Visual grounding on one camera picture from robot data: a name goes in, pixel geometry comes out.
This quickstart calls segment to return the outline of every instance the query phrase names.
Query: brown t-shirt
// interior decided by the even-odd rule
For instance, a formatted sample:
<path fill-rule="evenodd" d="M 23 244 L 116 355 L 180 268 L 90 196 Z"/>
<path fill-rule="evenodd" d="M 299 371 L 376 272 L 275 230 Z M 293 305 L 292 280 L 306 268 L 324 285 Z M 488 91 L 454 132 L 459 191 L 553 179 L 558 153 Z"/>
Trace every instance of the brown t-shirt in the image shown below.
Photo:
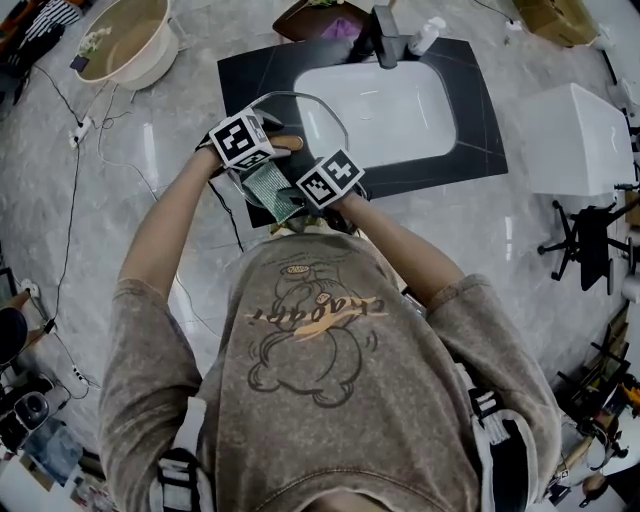
<path fill-rule="evenodd" d="M 443 290 L 425 321 L 369 249 L 326 235 L 254 249 L 204 380 L 166 302 L 119 283 L 100 443 L 124 511 L 148 510 L 156 461 L 197 395 L 218 512 L 300 510 L 336 489 L 394 511 L 474 512 L 479 461 L 454 360 L 528 420 L 544 486 L 558 407 L 489 283 L 469 276 Z"/>

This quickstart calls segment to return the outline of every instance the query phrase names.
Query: black chair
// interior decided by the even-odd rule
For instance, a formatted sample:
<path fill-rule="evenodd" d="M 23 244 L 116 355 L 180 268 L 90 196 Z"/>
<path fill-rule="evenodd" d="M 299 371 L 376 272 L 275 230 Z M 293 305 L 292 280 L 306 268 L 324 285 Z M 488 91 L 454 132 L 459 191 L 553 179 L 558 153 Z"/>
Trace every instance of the black chair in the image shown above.
<path fill-rule="evenodd" d="M 589 206 L 577 215 L 570 215 L 573 226 L 569 226 L 567 216 L 558 201 L 553 207 L 560 213 L 565 239 L 563 242 L 550 247 L 538 247 L 538 254 L 564 250 L 559 272 L 552 272 L 551 279 L 560 281 L 569 261 L 580 263 L 580 281 L 584 291 L 591 288 L 601 277 L 607 278 L 607 293 L 613 293 L 612 273 L 613 260 L 609 258 L 609 246 L 624 251 L 632 264 L 635 260 L 631 242 L 624 244 L 609 238 L 607 227 L 622 217 L 629 210 L 640 204 L 640 197 L 626 206 L 612 211 L 615 203 L 606 208 Z"/>

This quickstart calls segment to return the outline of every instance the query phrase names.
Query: gray floor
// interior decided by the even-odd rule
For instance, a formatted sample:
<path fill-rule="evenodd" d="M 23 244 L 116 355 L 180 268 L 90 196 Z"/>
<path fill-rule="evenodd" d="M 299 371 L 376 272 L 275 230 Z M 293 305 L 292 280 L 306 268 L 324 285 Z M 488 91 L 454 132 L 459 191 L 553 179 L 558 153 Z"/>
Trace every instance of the gray floor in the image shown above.
<path fill-rule="evenodd" d="M 487 1 L 516 15 L 509 0 Z M 87 18 L 70 27 L 40 62 L 79 113 L 87 109 L 98 87 L 80 83 L 68 65 L 84 30 L 108 2 L 96 2 Z M 191 46 L 179 54 L 160 82 L 138 93 L 133 103 L 131 93 L 115 92 L 112 115 L 131 113 L 105 130 L 104 156 L 136 165 L 162 192 L 205 131 L 224 117 L 216 61 L 278 44 L 270 26 L 291 3 L 176 0 L 173 9 Z M 368 8 L 371 0 L 355 3 Z M 471 42 L 498 113 L 509 174 L 389 197 L 375 204 L 441 247 L 466 272 L 489 276 L 524 343 L 551 379 L 556 370 L 571 369 L 583 360 L 589 343 L 600 338 L 621 298 L 619 293 L 608 297 L 604 281 L 582 292 L 575 266 L 561 283 L 549 278 L 558 257 L 541 258 L 536 247 L 559 236 L 560 225 L 550 207 L 551 198 L 528 190 L 514 107 L 527 95 L 568 82 L 607 98 L 606 68 L 595 50 L 561 50 L 528 33 L 507 31 L 499 14 L 471 0 L 399 0 L 395 14 L 404 33 L 439 15 L 447 20 L 450 37 Z M 89 109 L 91 116 L 102 119 L 112 88 L 108 84 L 97 97 Z M 62 272 L 73 188 L 76 155 L 67 142 L 72 127 L 73 119 L 37 70 L 20 104 L 0 125 L 0 240 L 17 275 L 40 284 L 50 311 L 55 309 Z M 58 325 L 80 370 L 100 381 L 109 344 L 112 289 L 153 198 L 133 168 L 101 162 L 97 137 L 92 129 L 80 151 Z M 218 182 L 239 221 L 242 240 L 252 245 L 264 239 L 266 229 L 250 227 L 242 201 L 226 178 Z M 580 204 L 585 203 L 574 200 L 570 206 L 575 209 Z M 179 270 L 193 308 L 179 285 L 174 286 L 170 301 L 193 342 L 202 371 L 217 351 L 230 276 L 239 255 L 226 213 L 205 190 Z M 616 266 L 622 271 L 624 262 L 618 259 Z M 55 338 L 45 339 L 34 352 L 38 364 L 55 372 L 74 393 L 84 391 L 74 382 L 69 359 Z M 88 447 L 95 446 L 97 405 L 98 392 L 91 391 L 61 412 Z"/>

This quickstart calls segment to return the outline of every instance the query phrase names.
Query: white sink basin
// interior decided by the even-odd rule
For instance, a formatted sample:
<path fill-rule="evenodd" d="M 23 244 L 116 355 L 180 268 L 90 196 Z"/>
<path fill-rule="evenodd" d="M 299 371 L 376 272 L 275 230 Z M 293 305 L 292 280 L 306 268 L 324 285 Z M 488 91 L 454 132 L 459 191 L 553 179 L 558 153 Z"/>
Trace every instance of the white sink basin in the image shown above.
<path fill-rule="evenodd" d="M 445 155 L 456 142 L 440 75 L 420 62 L 399 62 L 394 69 L 377 62 L 312 69 L 298 77 L 294 90 L 335 110 L 349 132 L 349 152 L 362 167 Z M 324 108 L 296 101 L 314 157 L 344 146 L 342 131 Z"/>

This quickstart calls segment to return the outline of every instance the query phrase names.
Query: white bottle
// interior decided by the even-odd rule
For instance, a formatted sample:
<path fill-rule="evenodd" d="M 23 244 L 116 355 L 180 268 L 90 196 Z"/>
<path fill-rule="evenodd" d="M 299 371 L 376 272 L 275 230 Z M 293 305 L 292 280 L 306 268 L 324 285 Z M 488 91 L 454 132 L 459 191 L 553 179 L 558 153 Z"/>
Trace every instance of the white bottle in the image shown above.
<path fill-rule="evenodd" d="M 440 37 L 440 31 L 447 27 L 447 23 L 442 18 L 431 18 L 411 39 L 407 48 L 415 56 L 424 55 L 433 42 Z"/>

